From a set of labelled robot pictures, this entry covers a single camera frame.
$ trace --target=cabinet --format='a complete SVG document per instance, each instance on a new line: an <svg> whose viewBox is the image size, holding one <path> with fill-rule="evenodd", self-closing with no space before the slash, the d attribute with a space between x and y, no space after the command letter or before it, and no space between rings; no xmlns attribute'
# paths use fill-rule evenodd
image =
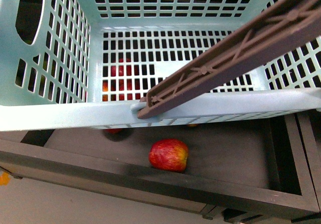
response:
<svg viewBox="0 0 321 224"><path fill-rule="evenodd" d="M313 223L320 221L320 126L320 113L311 111L196 128L127 129L122 138L93 129L30 131L0 140L0 166L17 178L208 219L223 212L231 223L254 223L271 216ZM162 138L177 138L189 146L183 174L150 167L150 147Z"/></svg>

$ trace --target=apple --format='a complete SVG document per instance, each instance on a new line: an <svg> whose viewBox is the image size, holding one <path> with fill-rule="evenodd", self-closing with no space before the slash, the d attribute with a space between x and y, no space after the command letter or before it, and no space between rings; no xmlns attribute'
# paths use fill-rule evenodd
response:
<svg viewBox="0 0 321 224"><path fill-rule="evenodd" d="M119 80L119 91L124 91L124 89L125 89L124 81L121 79L121 80ZM127 90L132 90L131 79L127 79ZM125 100L125 95L123 93L119 95L119 100L120 101ZM131 93L127 94L127 100L132 100L132 94Z"/></svg>
<svg viewBox="0 0 321 224"><path fill-rule="evenodd" d="M105 129L105 131L110 134L118 134L122 129Z"/></svg>
<svg viewBox="0 0 321 224"><path fill-rule="evenodd" d="M123 63L124 59L120 58L119 63ZM131 62L131 60L129 58L126 58L126 62ZM111 66L110 68L110 74L112 77L116 76L116 66ZM123 65L119 65L118 66L118 76L124 76L124 66ZM131 65L127 65L126 66L126 76L131 76Z"/></svg>
<svg viewBox="0 0 321 224"><path fill-rule="evenodd" d="M149 152L149 162L160 170L183 172L186 168L189 150L177 139L163 139L153 144Z"/></svg>
<svg viewBox="0 0 321 224"><path fill-rule="evenodd" d="M102 91L103 92L107 92L108 91L108 82L107 81L103 81L102 82Z"/></svg>

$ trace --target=plastic basket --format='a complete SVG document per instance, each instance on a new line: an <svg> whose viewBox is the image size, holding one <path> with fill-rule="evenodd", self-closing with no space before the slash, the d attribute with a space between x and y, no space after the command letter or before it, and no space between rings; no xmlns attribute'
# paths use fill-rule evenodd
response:
<svg viewBox="0 0 321 224"><path fill-rule="evenodd" d="M0 0L1 131L213 123L321 107L318 37L168 112L137 118L151 87L278 0L42 0L32 43L17 31L28 15L19 14L21 1Z"/></svg>

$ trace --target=basket lid arm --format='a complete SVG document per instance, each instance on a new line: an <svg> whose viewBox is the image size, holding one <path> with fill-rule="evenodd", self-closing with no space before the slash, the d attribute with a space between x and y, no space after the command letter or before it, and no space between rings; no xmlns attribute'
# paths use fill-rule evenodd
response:
<svg viewBox="0 0 321 224"><path fill-rule="evenodd" d="M321 0L279 0L150 89L138 118L168 111L313 40L320 22Z"/></svg>

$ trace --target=floor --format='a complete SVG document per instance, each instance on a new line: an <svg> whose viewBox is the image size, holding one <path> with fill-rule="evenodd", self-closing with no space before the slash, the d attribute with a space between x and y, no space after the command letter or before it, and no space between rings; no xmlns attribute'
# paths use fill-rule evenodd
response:
<svg viewBox="0 0 321 224"><path fill-rule="evenodd" d="M199 223L200 215L24 178L0 186L0 224Z"/></svg>

